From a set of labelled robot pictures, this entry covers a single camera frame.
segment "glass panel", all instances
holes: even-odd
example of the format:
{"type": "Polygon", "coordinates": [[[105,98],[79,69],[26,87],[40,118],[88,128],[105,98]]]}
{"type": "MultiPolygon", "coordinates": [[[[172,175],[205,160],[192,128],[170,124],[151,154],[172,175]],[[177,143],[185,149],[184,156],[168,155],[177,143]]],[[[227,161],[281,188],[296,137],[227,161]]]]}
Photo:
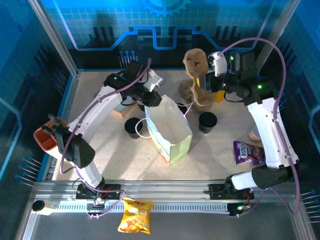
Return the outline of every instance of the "glass panel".
{"type": "Polygon", "coordinates": [[[39,169],[30,164],[33,174],[18,166],[26,168],[22,157],[42,162],[33,133],[58,113],[69,72],[27,1],[2,1],[0,16],[0,239],[8,240],[39,169]]]}
{"type": "Polygon", "coordinates": [[[42,2],[79,69],[121,69],[147,58],[154,68],[183,68],[189,49],[210,54],[239,39],[267,38],[287,1],[42,2]]]}

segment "paper bag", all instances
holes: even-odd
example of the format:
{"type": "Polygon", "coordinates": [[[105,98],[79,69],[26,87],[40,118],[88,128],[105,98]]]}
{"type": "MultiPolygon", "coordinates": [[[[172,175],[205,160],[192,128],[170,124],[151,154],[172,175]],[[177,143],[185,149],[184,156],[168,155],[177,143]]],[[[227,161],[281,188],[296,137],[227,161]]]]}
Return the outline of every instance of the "paper bag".
{"type": "Polygon", "coordinates": [[[188,154],[192,131],[170,97],[162,96],[159,106],[145,107],[145,117],[151,139],[169,165],[188,154]]]}

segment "black cup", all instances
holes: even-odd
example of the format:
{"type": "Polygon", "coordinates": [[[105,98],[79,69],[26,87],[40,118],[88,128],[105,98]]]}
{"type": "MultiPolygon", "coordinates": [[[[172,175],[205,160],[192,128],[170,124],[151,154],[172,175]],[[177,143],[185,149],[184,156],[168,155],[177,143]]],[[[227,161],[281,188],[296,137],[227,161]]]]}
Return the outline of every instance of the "black cup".
{"type": "Polygon", "coordinates": [[[138,104],[138,107],[140,108],[140,110],[142,112],[144,112],[145,111],[145,105],[143,103],[139,103],[139,102],[137,102],[137,104],[138,104]]]}
{"type": "Polygon", "coordinates": [[[44,209],[44,207],[45,207],[45,202],[43,200],[35,201],[32,204],[32,210],[35,212],[41,211],[42,209],[44,209]]]}
{"type": "Polygon", "coordinates": [[[217,124],[217,117],[212,112],[205,111],[199,116],[199,129],[204,134],[210,133],[211,129],[217,124]]]}
{"type": "Polygon", "coordinates": [[[178,106],[178,108],[180,109],[180,111],[182,112],[183,115],[187,112],[188,108],[186,106],[184,106],[184,104],[177,103],[176,105],[178,106]]]}
{"type": "Polygon", "coordinates": [[[133,139],[138,139],[140,136],[137,134],[136,129],[139,134],[142,133],[142,127],[143,123],[139,122],[140,119],[136,117],[129,118],[125,124],[124,124],[124,129],[126,132],[129,134],[129,136],[133,139]]]}

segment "gear logo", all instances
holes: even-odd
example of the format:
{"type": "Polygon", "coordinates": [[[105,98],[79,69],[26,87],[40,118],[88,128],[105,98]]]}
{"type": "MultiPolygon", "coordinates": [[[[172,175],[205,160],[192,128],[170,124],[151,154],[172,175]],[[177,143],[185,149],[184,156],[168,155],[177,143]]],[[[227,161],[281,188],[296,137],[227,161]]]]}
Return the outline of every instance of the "gear logo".
{"type": "Polygon", "coordinates": [[[145,0],[142,4],[150,14],[155,14],[157,17],[160,15],[172,17],[174,13],[179,14],[181,9],[185,10],[186,5],[190,3],[191,0],[145,0]]]}
{"type": "Polygon", "coordinates": [[[0,0],[0,8],[6,7],[16,22],[23,22],[30,14],[27,0],[0,0]]]}

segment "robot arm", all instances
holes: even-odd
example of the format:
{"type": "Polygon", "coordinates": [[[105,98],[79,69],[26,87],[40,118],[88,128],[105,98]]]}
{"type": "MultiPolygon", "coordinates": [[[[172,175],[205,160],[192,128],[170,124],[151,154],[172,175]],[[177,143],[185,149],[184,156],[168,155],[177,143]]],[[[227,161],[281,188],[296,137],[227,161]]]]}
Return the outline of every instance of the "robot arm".
{"type": "Polygon", "coordinates": [[[131,97],[148,107],[158,106],[162,100],[161,96],[154,91],[154,87],[160,87],[165,80],[157,76],[152,69],[149,70],[147,82],[138,81],[124,91],[103,98],[103,96],[120,90],[133,82],[141,74],[141,66],[136,61],[130,61],[130,65],[127,70],[123,71],[122,75],[116,73],[109,75],[92,103],[67,127],[59,124],[58,120],[55,121],[58,122],[54,127],[56,147],[48,153],[57,159],[61,159],[67,140],[74,129],[77,128],[66,150],[65,159],[76,167],[84,181],[93,188],[97,188],[104,182],[93,162],[95,150],[89,145],[102,121],[112,109],[121,104],[127,97],[131,97]]]}
{"type": "MultiPolygon", "coordinates": [[[[208,58],[213,69],[217,71],[197,79],[199,87],[212,93],[221,90],[236,93],[242,98],[258,128],[265,152],[265,166],[227,177],[226,188],[230,192],[253,187],[265,189],[287,181],[293,174],[284,144],[274,123],[273,107],[277,92],[273,82],[257,77],[253,52],[231,53],[233,62],[230,73],[227,73],[227,61],[224,55],[218,56],[218,53],[215,52],[208,58]]],[[[288,139],[279,108],[277,108],[276,121],[279,122],[285,142],[289,147],[293,164],[297,167],[296,163],[299,159],[288,139]]]]}

